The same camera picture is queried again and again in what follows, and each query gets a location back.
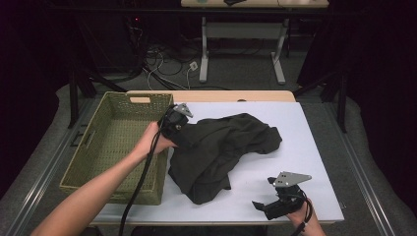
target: gray carpet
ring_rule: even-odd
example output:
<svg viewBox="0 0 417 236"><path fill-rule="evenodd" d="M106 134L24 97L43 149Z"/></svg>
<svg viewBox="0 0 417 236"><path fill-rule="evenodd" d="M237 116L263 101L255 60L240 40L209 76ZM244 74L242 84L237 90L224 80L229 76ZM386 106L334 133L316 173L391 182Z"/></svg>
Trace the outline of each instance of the gray carpet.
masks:
<svg viewBox="0 0 417 236"><path fill-rule="evenodd" d="M251 40L224 40L213 42L211 48L215 48L210 55L208 82L200 84L198 73L189 74L190 86L214 89L209 87L224 87L228 89L288 89L296 90L296 79L304 61L311 38L293 38L291 54L289 58L281 56L281 64L287 83L285 86L277 84L270 61L269 53L274 50L274 42ZM180 54L183 60L190 59L196 54L196 50L186 48ZM160 68L164 74L178 71L179 63L173 59L165 58L166 63ZM184 68L173 76L164 76L177 84L186 86L186 72L188 64L184 62ZM108 77L115 80L114 74ZM163 89L155 80L149 81L152 89ZM139 77L119 84L125 89L149 89L147 76L142 73ZM102 94L108 88L95 85ZM345 206L343 214L345 220L332 225L324 225L327 235L417 235L417 220L412 212L398 199L387 183L383 173L376 167L367 148L367 138L364 133L360 118L360 109L355 102L348 100L346 110L347 134L341 134L334 123L334 104L321 103L318 94L321 89L316 88L298 98L301 102L306 118L309 122L319 152L328 172L336 196ZM67 167L75 147L69 144L84 127L92 116L92 112L98 105L100 94L94 101L80 97L83 104L84 115L77 127L67 129L70 117L69 91L63 87L57 91L60 97L60 107L53 123L43 137L39 146L33 153L20 176L17 178L8 193L0 202L0 235L7 232L17 232L19 235L29 235L30 231L65 198L57 186ZM370 210L375 200L367 199L366 189L361 185L352 167L351 157L354 155L366 174L366 181L373 188L377 202L391 229L382 229L378 223L378 214ZM52 161L54 157L62 157L62 161ZM45 167L56 171L53 178L43 183L44 192L37 198L31 195L33 184L41 183ZM36 200L33 206L25 205L26 198ZM104 235L116 235L117 225L100 227ZM131 227L125 231L129 235ZM268 235L290 235L290 225L276 225L268 227Z"/></svg>

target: desk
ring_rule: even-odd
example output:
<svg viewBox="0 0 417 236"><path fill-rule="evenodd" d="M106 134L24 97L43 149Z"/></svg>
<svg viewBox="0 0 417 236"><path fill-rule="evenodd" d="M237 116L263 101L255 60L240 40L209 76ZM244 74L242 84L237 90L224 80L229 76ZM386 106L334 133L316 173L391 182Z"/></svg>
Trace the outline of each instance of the desk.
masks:
<svg viewBox="0 0 417 236"><path fill-rule="evenodd" d="M229 8L223 0L182 0L183 7L190 8ZM230 6L230 8L277 8L291 10L292 8L326 8L327 0L247 0ZM208 79L209 52L207 39L217 38L264 38L277 39L276 49L272 52L272 65L280 85L285 85L285 78L279 62L289 20L283 23L208 23L202 18L202 63L200 66L200 83Z"/></svg>
<svg viewBox="0 0 417 236"><path fill-rule="evenodd" d="M130 91L171 92L171 91ZM232 190L222 190L203 205L194 205L166 175L160 206L132 206L127 224L134 225L241 225L288 222L283 216L268 221L252 201L271 203L277 200L268 177L281 171L312 175L299 186L313 200L321 222L343 220L338 201L302 108L288 91L174 91L174 101L187 102L195 123L203 118L221 118L247 112L270 126L277 127L283 138L280 148L270 154L248 153L229 172ZM247 102L236 102L245 99ZM92 224L120 221L124 205L109 204Z"/></svg>

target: forearm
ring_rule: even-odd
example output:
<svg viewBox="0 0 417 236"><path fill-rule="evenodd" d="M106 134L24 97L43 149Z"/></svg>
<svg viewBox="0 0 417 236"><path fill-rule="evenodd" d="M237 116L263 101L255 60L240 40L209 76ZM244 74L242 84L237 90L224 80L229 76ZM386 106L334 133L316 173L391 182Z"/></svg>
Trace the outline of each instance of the forearm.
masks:
<svg viewBox="0 0 417 236"><path fill-rule="evenodd" d="M53 210L32 235L80 234L105 206L123 180L145 157L144 151L133 151L87 182Z"/></svg>

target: white table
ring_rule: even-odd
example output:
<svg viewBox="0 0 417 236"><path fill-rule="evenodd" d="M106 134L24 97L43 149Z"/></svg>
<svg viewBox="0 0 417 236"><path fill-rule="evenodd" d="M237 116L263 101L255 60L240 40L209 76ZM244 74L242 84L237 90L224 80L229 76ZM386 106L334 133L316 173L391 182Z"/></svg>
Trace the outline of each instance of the white table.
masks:
<svg viewBox="0 0 417 236"><path fill-rule="evenodd" d="M221 118L247 112L270 126L277 127L283 138L280 148L270 154L248 153L229 172L232 189L222 190L203 205L194 205L166 175L160 206L132 206L127 224L135 225L240 225L287 222L283 216L267 220L252 201L269 204L278 200L268 177L281 171L308 174L313 178L299 184L312 199L319 221L343 220L337 198L328 179L322 159L297 102L187 102L196 123L204 118ZM120 222L124 205L107 205L92 224Z"/></svg>
<svg viewBox="0 0 417 236"><path fill-rule="evenodd" d="M223 0L182 0L182 7L191 8L227 8ZM326 8L328 0L246 0L231 8ZM285 78L279 62L282 44L287 33L288 20L283 23L208 23L202 18L202 63L200 66L200 82L208 79L209 52L208 38L263 38L277 39L276 49L272 52L272 65L280 85L285 85Z"/></svg>

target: woven basket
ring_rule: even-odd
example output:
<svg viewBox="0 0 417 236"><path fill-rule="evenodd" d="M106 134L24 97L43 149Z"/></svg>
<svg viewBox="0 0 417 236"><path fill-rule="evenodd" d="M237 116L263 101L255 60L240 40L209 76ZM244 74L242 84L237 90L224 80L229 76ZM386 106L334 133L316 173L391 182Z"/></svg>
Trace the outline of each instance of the woven basket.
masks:
<svg viewBox="0 0 417 236"><path fill-rule="evenodd" d="M149 122L159 120L172 102L172 94L107 92L89 122L60 189L71 194L126 156ZM167 151L153 156L135 204L160 205L166 162ZM110 203L126 204L131 199L144 166L143 161L124 180Z"/></svg>

